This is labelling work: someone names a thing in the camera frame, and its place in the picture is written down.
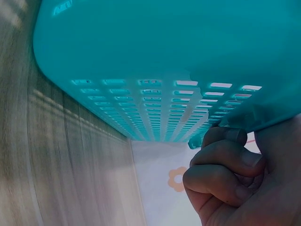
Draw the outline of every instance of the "plastic basket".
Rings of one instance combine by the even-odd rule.
[[[301,17],[277,1],[49,1],[44,74],[135,140],[200,146],[212,123],[248,132],[301,112]]]

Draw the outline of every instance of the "orange flower pattern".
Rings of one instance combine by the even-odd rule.
[[[182,166],[180,168],[172,169],[171,171],[169,171],[168,185],[172,187],[176,192],[183,192],[185,190],[183,182],[177,183],[174,179],[178,175],[183,176],[186,170],[187,168]]]

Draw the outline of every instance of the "wall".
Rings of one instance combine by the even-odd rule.
[[[0,225],[145,226],[129,141],[35,64],[39,5],[0,0]]]

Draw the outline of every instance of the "white surface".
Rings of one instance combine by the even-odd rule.
[[[246,148],[259,152],[253,140],[254,135],[249,134]],[[168,185],[169,172],[188,168],[198,150],[189,149],[186,143],[132,141],[132,146],[148,226],[200,226],[186,193]]]

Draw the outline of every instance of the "fingernail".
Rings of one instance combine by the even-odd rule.
[[[230,129],[226,133],[226,139],[232,140],[232,141],[237,141],[239,133],[240,133],[239,129]]]
[[[244,151],[241,156],[242,162],[251,167],[255,167],[256,164],[261,160],[262,155],[261,154],[255,154],[249,151]]]
[[[252,192],[244,186],[238,186],[236,188],[236,196],[241,201],[246,201],[252,196]]]

